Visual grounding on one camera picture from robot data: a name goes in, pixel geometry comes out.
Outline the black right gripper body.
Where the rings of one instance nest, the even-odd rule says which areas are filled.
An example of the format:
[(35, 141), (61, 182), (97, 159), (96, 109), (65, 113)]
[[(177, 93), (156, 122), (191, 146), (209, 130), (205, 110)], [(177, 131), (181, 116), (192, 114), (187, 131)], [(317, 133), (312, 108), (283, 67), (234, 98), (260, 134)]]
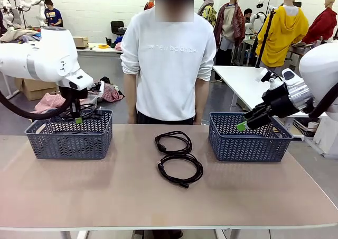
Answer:
[(273, 90), (267, 90), (263, 93), (262, 100), (267, 106), (267, 114), (270, 117), (278, 116), (279, 118), (285, 118), (298, 112), (298, 109), (289, 99), (286, 84), (282, 84)]

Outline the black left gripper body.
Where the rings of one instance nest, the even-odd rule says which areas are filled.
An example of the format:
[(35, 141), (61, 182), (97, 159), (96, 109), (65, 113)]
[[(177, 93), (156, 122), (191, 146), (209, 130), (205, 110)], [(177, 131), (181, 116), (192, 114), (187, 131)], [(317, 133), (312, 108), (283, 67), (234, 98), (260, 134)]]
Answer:
[(59, 86), (59, 91), (67, 104), (76, 103), (79, 102), (81, 99), (87, 99), (88, 97), (88, 91), (86, 88), (83, 90), (76, 90), (70, 87)]

